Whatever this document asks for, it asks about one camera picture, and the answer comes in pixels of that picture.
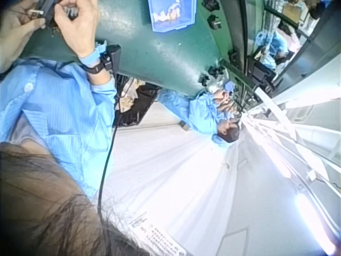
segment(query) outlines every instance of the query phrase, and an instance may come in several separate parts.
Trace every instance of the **blue plastic bin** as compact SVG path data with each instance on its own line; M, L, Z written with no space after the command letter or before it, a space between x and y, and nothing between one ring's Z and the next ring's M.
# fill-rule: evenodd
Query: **blue plastic bin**
M152 30L155 32L168 32L175 29L185 28L196 21L197 0L180 0L180 17L176 20L155 21L153 13L161 14L162 11L167 15L169 8L176 4L176 0L148 0Z

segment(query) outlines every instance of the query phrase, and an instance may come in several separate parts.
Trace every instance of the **fluorescent light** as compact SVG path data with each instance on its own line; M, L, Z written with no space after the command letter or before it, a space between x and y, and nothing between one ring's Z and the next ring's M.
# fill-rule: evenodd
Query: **fluorescent light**
M300 155L304 158L304 160L306 160L307 164L311 168L314 168L314 170L316 170L320 175L322 175L326 180L329 181L328 173L322 160L313 152L311 152L311 150L303 147L300 144L296 144L296 148Z
M331 101L333 99L338 99L341 97L340 86L330 88L330 89L318 89L313 92L307 93L298 99L289 101L286 103L286 108L299 108L305 106L316 105L324 102Z
M242 119L242 122L244 123L245 127L251 134L252 138L255 140L255 142L262 146L264 151L267 153L271 161L276 165L278 170L281 172L281 174L287 178L291 178L291 172L288 166L285 164L285 162L281 159L279 154L274 150L270 145L267 143L266 138L260 133L257 132L256 129L254 129L245 119Z
M296 197L296 205L305 223L313 233L313 236L318 241L322 249L327 255L332 255L336 248L327 236L319 216L317 215L308 198L303 194L298 194Z

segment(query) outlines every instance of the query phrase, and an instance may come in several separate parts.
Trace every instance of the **green machine panel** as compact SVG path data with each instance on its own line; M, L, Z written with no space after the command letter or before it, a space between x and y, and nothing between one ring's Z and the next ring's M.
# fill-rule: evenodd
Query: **green machine panel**
M212 30L207 18L212 14L198 0L196 23L184 29L155 33L147 0L99 0L101 13L97 40L122 48L120 74L195 95L210 66L218 64L232 49L228 24L222 10L215 11L222 28ZM77 61L61 35L50 29L37 31L24 57Z

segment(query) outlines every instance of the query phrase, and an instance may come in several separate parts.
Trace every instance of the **black hair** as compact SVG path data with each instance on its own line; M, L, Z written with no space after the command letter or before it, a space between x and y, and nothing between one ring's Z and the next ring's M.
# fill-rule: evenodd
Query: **black hair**
M227 143L235 142L239 139L239 125L236 124L237 127L229 128L228 133L226 135L223 135L221 133L218 133L218 136L225 140Z
M324 10L326 9L326 4L324 2L319 2L315 7L309 9L309 14L311 18L317 20L321 18Z
M71 179L72 177L65 174L65 171L56 171L51 159L46 156L30 155L20 151L18 146L13 146L18 150L9 153L4 151L2 146L3 144L0 144L1 255L151 255L118 230L109 217L104 221L99 221L99 218L96 217L96 207L91 204L89 198L82 193L80 188L71 190L68 186L61 188L54 184L54 180L64 182L63 177L68 176ZM38 186L43 183L47 184L46 191L42 192L47 195L56 189L70 190L74 193L70 193L70 197L69 193L66 193L69 197L67 200L51 202L50 197L40 197L39 194L18 186L18 183L13 183L13 180L18 177L20 180L27 180L28 183L34 182ZM74 183L72 180L65 180L65 182ZM18 194L11 194L13 189ZM16 217L9 216L12 211L23 212L23 209L14 209L11 206L12 203L16 202L15 205L18 204L25 209L27 205L30 205L27 203L30 198L34 199L32 207L46 209L50 207L50 205L43 205L47 202L56 207L53 210L47 210L41 217L39 214L34 216L34 219L29 217L16 219Z
M294 52L289 51L284 57L275 59L276 65L278 66L281 63L285 63L287 60L290 60L292 56L294 56Z

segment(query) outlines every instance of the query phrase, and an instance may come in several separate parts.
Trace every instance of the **blue work shirt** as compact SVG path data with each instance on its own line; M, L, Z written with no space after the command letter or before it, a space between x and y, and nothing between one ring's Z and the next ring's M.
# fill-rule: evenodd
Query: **blue work shirt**
M92 196L98 190L115 117L113 78L92 85L76 63L27 60L0 83L0 140L24 113L60 165Z
M266 33L265 31L260 31L256 36L255 43L258 46L269 45L269 54L273 57L276 56L279 51L283 51L285 54L289 52L287 41L277 31L272 35L269 35L269 33Z
M163 89L158 100L193 130L209 135L218 133L218 123L224 115L218 112L213 94L204 93L191 98Z
M285 54L288 53L288 43L280 33L275 31L270 43L269 53L274 57L279 51L282 51Z

